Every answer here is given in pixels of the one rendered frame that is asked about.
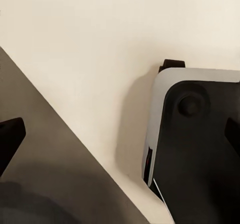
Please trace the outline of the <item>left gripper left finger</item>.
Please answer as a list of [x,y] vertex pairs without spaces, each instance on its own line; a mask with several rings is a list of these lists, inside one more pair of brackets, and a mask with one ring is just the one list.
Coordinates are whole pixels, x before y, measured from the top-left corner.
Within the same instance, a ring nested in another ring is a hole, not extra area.
[[22,117],[0,122],[0,177],[26,137]]

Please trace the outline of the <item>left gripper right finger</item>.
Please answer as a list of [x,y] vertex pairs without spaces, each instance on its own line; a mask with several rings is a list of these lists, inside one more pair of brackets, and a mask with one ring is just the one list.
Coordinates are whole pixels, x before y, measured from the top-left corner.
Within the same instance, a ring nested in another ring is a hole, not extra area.
[[227,119],[224,135],[240,156],[240,118],[229,117]]

